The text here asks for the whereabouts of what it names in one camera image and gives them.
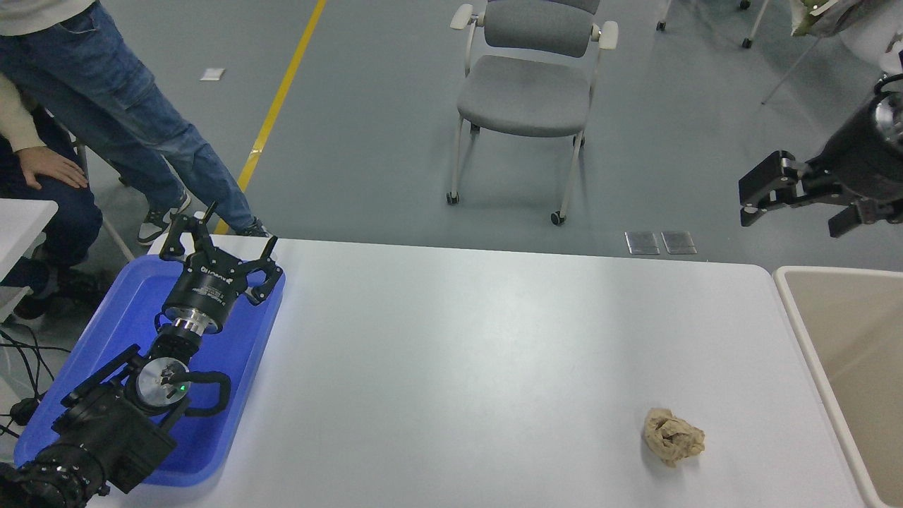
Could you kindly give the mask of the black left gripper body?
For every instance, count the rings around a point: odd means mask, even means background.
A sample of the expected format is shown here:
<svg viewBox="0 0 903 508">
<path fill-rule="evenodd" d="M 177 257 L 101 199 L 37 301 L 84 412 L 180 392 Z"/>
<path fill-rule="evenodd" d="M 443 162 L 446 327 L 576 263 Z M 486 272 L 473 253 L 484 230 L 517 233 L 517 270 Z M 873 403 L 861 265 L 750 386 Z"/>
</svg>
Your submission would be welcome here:
<svg viewBox="0 0 903 508">
<path fill-rule="evenodd" d="M 162 312 L 176 322 L 188 318 L 204 322 L 206 332 L 222 331 L 236 300 L 248 288 L 242 260 L 229 254 L 191 254 L 165 299 Z"/>
</svg>

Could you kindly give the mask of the person's hand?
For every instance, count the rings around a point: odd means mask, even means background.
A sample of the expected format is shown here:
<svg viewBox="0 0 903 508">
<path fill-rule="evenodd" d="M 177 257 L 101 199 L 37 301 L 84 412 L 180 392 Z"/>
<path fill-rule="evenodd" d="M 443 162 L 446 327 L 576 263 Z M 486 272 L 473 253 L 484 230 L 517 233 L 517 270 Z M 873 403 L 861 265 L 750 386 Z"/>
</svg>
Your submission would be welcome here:
<svg viewBox="0 0 903 508">
<path fill-rule="evenodd" d="M 88 180 L 83 169 L 69 158 L 48 147 L 29 147 L 14 152 L 26 186 L 41 190 L 39 177 L 48 177 L 75 189 L 87 189 Z"/>
</svg>

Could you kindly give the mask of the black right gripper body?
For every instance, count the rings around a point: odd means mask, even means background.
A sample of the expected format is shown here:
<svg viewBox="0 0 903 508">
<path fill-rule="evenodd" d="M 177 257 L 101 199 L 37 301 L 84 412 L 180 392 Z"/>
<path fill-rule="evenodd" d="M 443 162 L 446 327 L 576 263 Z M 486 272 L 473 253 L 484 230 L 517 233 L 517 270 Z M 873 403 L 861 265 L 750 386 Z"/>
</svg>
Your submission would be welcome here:
<svg viewBox="0 0 903 508">
<path fill-rule="evenodd" d="M 807 161 L 853 193 L 875 200 L 902 196 L 901 99 L 874 97 L 857 109 Z"/>
</svg>

